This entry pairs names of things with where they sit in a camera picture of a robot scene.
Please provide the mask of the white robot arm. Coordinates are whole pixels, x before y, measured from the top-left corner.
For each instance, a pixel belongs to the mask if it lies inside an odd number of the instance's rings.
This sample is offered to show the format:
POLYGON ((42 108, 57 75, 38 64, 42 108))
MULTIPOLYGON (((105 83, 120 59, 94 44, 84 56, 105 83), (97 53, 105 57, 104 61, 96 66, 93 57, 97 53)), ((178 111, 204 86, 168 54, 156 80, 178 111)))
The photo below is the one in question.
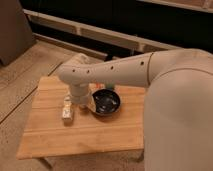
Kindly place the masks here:
POLYGON ((83 105, 90 83, 146 87, 145 171, 213 171, 212 53, 175 49, 97 64, 80 53, 58 76, 72 101, 83 105))

